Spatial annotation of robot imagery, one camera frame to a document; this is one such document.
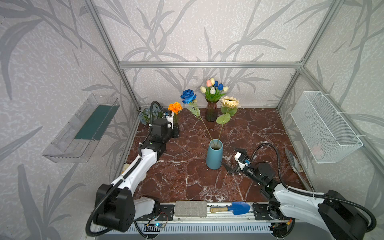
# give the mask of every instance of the metal grille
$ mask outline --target metal grille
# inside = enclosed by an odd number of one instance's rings
[[[147,231],[145,223],[139,223],[139,228],[143,233],[155,234],[175,234],[175,233],[270,233],[270,223],[168,223],[164,228],[150,228]],[[123,234],[137,234],[138,231],[134,224]],[[121,234],[112,230],[108,234]]]
[[[305,91],[291,112],[317,163],[338,162],[363,144],[320,91]]]

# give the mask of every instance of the brown glass vase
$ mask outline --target brown glass vase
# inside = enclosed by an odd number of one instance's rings
[[[218,110],[217,110],[217,102],[210,102],[208,101],[207,109],[205,110],[205,119],[209,122],[216,121],[218,117]]]

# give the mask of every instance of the wallpaper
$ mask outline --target wallpaper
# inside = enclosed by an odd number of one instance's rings
[[[347,200],[370,209],[377,218],[377,227],[366,233],[364,240],[382,239],[384,234],[383,176],[360,149],[336,163],[316,163],[290,114],[303,91],[314,91],[314,89],[306,78],[300,76],[279,113],[307,176],[311,179],[316,191],[335,190]]]
[[[0,0],[0,239],[79,239],[137,112],[82,1]],[[120,102],[88,163],[41,154],[91,93]]]
[[[243,108],[274,108],[280,100],[294,69],[130,69],[127,79],[135,92],[137,100],[148,106],[157,100],[163,106],[181,102],[183,90],[192,89],[197,95],[197,104],[205,108],[207,101],[200,86],[214,77],[224,86],[229,86],[227,96],[240,100]]]
[[[119,61],[300,61],[330,3],[94,0]],[[243,107],[277,105],[289,69],[125,69],[143,106],[180,101],[214,77]],[[206,102],[198,94],[199,106]]]
[[[120,61],[299,61],[331,3],[94,2]]]
[[[384,1],[344,4],[306,67],[384,154]]]

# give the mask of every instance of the wooden handle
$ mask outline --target wooden handle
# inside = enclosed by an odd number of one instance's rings
[[[211,213],[228,211],[228,207],[211,207]]]

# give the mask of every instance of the blue vase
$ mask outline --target blue vase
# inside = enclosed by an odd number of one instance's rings
[[[223,160],[223,143],[220,140],[214,139],[209,142],[207,153],[207,166],[210,169],[219,169]]]

